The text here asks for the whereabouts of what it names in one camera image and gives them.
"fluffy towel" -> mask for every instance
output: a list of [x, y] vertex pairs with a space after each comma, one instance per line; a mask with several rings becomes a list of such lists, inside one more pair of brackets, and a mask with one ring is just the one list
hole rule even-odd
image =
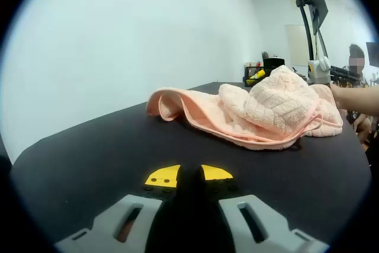
[[250, 92], [223, 84], [218, 95], [176, 88], [158, 89], [147, 113], [172, 121], [184, 113], [201, 130], [248, 149], [283, 149], [302, 135], [334, 136], [343, 121], [325, 85], [308, 86], [286, 66]]

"whiteboard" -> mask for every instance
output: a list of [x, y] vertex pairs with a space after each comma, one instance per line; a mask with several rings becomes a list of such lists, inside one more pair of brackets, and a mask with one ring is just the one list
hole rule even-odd
[[[311, 39], [313, 46], [313, 55], [316, 58], [316, 46], [314, 35], [312, 34], [313, 28], [309, 26], [311, 31]], [[304, 25], [285, 25], [285, 32], [287, 34], [288, 48], [290, 49], [290, 63], [293, 66], [308, 66], [309, 50], [306, 29]]]

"monitor arm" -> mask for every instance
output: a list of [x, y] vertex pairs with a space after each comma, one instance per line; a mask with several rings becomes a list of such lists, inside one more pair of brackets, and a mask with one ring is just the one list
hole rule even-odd
[[[301, 16], [303, 17], [304, 26], [306, 28], [306, 34], [307, 34], [307, 40], [308, 40], [308, 50], [309, 50], [309, 59], [310, 60], [314, 60], [312, 38], [310, 36], [310, 30], [309, 30], [309, 24], [308, 24], [307, 15], [306, 15], [306, 12], [304, 10], [304, 7], [306, 5], [312, 5], [312, 0], [296, 0], [296, 6], [300, 8]], [[323, 54], [324, 54], [324, 56], [327, 57], [324, 40], [322, 39], [322, 35], [321, 35], [321, 32], [320, 32], [320, 29], [319, 29], [318, 25], [316, 25], [316, 29], [317, 29], [316, 30], [317, 34], [319, 35], [320, 44], [321, 44], [321, 48], [322, 48]]]

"monitor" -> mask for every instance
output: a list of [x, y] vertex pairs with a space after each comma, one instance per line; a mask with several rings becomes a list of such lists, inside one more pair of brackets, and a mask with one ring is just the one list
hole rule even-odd
[[317, 29], [321, 27], [328, 12], [327, 6], [325, 0], [310, 0], [308, 6], [313, 26], [313, 34], [316, 35]]
[[379, 43], [366, 43], [370, 65], [379, 68]]

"table surface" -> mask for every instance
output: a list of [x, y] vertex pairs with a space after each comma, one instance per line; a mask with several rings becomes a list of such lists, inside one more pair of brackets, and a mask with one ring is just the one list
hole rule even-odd
[[[221, 83], [193, 89], [217, 94]], [[11, 170], [25, 208], [51, 242], [82, 228], [149, 174], [181, 164], [230, 172], [289, 222], [332, 242], [365, 197], [370, 168], [351, 126], [334, 137], [302, 137], [285, 150], [253, 151], [191, 127], [146, 114], [146, 103], [87, 121], [26, 149]]]

